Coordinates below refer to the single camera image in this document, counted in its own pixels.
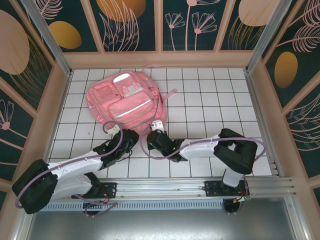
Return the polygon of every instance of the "flower illustration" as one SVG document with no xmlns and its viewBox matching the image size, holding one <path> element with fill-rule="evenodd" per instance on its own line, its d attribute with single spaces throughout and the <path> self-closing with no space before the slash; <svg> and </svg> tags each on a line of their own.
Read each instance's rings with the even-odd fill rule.
<svg viewBox="0 0 320 240">
<path fill-rule="evenodd" d="M 181 16 L 181 13 L 179 14 L 173 13 L 172 16 L 170 13 L 167 13 L 165 15 L 165 20 L 170 28 L 172 47 L 173 47 L 173 50 L 175 51 L 176 49 L 174 44 L 174 38 L 172 35 L 172 29 L 183 27 L 185 25 L 185 21 L 183 21 L 183 17 Z"/>
<path fill-rule="evenodd" d="M 14 109 L 15 109 L 15 105 L 11 101 L 8 101 L 8 103 L 6 105 L 6 103 L 3 99 L 0 100 L 0 130 L 5 130 L 5 131 L 9 130 L 9 131 L 13 132 L 14 134 L 26 139 L 27 138 L 26 136 L 14 131 L 10 128 L 10 122 L 12 120 Z M 11 142 L 8 142 L 4 139 L 0 138 L 0 142 L 7 144 L 11 147 L 14 147 L 16 149 L 23 150 L 22 147 L 15 145 Z"/>
<path fill-rule="evenodd" d="M 218 2 L 220 2 L 220 0 L 186 0 L 186 3 L 191 7 L 196 5 L 216 4 Z"/>
<path fill-rule="evenodd" d="M 195 33 L 194 50 L 197 50 L 198 34 L 210 33 L 217 30 L 217 25 L 214 24 L 216 19 L 215 13 L 203 13 L 199 18 L 199 12 L 192 14 L 192 24 Z"/>
<path fill-rule="evenodd" d="M 186 28 L 185 28 L 185 50 L 188 51 L 188 26 L 189 26 L 189 15 L 190 8 L 197 5 L 210 5 L 217 4 L 220 0 L 186 0 L 186 3 L 189 5 L 188 12 L 186 14 Z"/>
</svg>

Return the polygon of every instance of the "grid floor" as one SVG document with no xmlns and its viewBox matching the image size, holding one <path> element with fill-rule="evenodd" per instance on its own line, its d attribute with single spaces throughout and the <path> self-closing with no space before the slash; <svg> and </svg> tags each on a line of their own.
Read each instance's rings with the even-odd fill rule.
<svg viewBox="0 0 320 240">
<path fill-rule="evenodd" d="M 59 162 L 89 152 L 110 135 L 92 117 L 86 92 L 94 83 L 126 69 L 75 69 L 51 147 L 49 161 Z M 201 139 L 229 128 L 249 138 L 261 139 L 247 82 L 241 68 L 153 68 L 145 69 L 165 94 L 176 88 L 166 102 L 172 139 Z M 156 150 L 153 156 L 160 156 Z M 174 163 L 149 159 L 137 144 L 129 159 L 95 174 L 99 178 L 221 177 L 227 166 L 212 158 Z M 267 156 L 254 163 L 253 176 L 271 176 Z"/>
</svg>

